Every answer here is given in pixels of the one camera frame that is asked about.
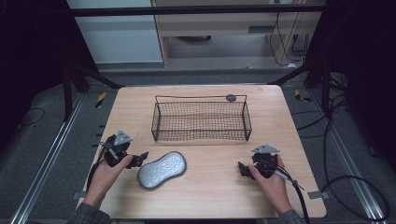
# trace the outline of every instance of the wrist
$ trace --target wrist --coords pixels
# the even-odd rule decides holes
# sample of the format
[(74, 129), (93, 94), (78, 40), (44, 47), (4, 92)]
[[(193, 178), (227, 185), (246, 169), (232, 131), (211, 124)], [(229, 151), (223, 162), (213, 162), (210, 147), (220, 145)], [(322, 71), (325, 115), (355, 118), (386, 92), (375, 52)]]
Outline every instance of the wrist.
[(275, 210), (279, 216), (282, 216), (289, 210), (292, 210), (292, 208), (289, 202), (284, 202), (284, 203), (276, 204)]
[(88, 204), (94, 208), (100, 209), (100, 206), (102, 205), (102, 201), (105, 198), (106, 194), (103, 193), (94, 193), (91, 191), (88, 191), (85, 199), (82, 201), (85, 204)]

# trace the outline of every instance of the metal bracket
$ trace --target metal bracket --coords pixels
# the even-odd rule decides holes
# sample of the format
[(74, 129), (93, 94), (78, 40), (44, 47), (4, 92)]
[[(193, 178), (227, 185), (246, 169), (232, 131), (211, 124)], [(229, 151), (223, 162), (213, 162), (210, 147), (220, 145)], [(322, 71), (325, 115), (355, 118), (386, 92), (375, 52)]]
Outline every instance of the metal bracket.
[(131, 136), (123, 132), (122, 130), (119, 130), (116, 135), (116, 140), (114, 140), (114, 146), (119, 146), (127, 142), (131, 142), (134, 140)]
[(74, 192), (72, 195), (72, 199), (85, 198), (85, 196), (87, 196), (87, 192), (85, 192), (85, 191)]
[(321, 198), (321, 199), (329, 199), (330, 198), (330, 194), (328, 193), (328, 192), (320, 192), (320, 191), (311, 191), (311, 192), (308, 192), (308, 196), (309, 196), (309, 198), (312, 200), (312, 199), (318, 199), (318, 198)]
[(262, 145), (262, 146), (260, 146), (260, 147), (253, 148), (253, 149), (251, 149), (251, 151), (252, 151), (252, 152), (259, 153), (259, 154), (264, 154), (264, 153), (278, 153), (278, 152), (280, 152), (279, 149), (274, 148), (274, 147), (270, 147), (270, 146), (268, 146), (268, 145)]

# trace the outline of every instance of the cabinet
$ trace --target cabinet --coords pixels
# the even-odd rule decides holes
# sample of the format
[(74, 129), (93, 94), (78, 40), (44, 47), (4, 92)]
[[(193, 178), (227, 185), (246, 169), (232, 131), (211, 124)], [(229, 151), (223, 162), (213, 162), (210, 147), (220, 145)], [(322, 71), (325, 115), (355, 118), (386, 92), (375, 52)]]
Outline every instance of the cabinet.
[[(268, 5), (270, 0), (151, 0), (154, 7)], [(324, 3), (325, 0), (293, 0), (293, 4)], [(155, 17), (164, 63), (167, 64), (172, 36), (248, 35), (252, 27), (261, 27), (263, 34), (273, 33), (271, 44), (278, 62), (286, 61), (285, 51), (293, 35), (313, 34), (320, 12), (234, 13), (199, 15), (158, 15)]]
[[(71, 8), (151, 7), (149, 0), (67, 0)], [(76, 17), (99, 70), (163, 63), (153, 16)]]

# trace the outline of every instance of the wooden table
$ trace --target wooden table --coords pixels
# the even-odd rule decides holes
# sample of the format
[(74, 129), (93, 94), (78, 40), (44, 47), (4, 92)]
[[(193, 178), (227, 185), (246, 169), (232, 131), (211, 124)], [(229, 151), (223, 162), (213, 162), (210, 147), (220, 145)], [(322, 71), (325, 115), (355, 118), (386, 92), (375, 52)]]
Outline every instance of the wooden table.
[[(155, 142), (151, 134), (155, 95), (211, 96), (246, 94), (252, 123), (248, 141), (192, 140)], [(137, 182), (139, 168), (124, 170), (107, 193), (101, 210), (113, 218), (261, 218), (277, 217), (257, 183), (239, 173), (237, 163), (251, 163), (251, 149), (263, 144), (280, 149), (291, 176), (305, 188), (308, 214), (326, 214), (321, 199), (310, 200), (307, 192), (318, 190), (303, 146), (295, 129), (282, 90), (278, 86), (160, 86), (120, 89), (102, 141), (119, 129), (134, 138), (129, 154), (148, 151), (145, 163), (170, 151), (180, 152), (187, 171), (155, 190), (142, 189)], [(295, 189), (287, 182), (293, 208), (302, 208)]]

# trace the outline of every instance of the small round object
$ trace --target small round object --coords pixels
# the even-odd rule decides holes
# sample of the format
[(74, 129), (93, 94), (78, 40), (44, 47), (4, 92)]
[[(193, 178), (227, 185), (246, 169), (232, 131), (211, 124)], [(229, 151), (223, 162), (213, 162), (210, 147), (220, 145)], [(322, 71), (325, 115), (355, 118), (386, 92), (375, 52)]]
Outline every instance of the small round object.
[(227, 101), (228, 102), (230, 102), (230, 103), (232, 103), (232, 102), (235, 102), (236, 101), (236, 96), (235, 95), (233, 95), (233, 94), (228, 94), (226, 97), (225, 97), (226, 99), (227, 99)]

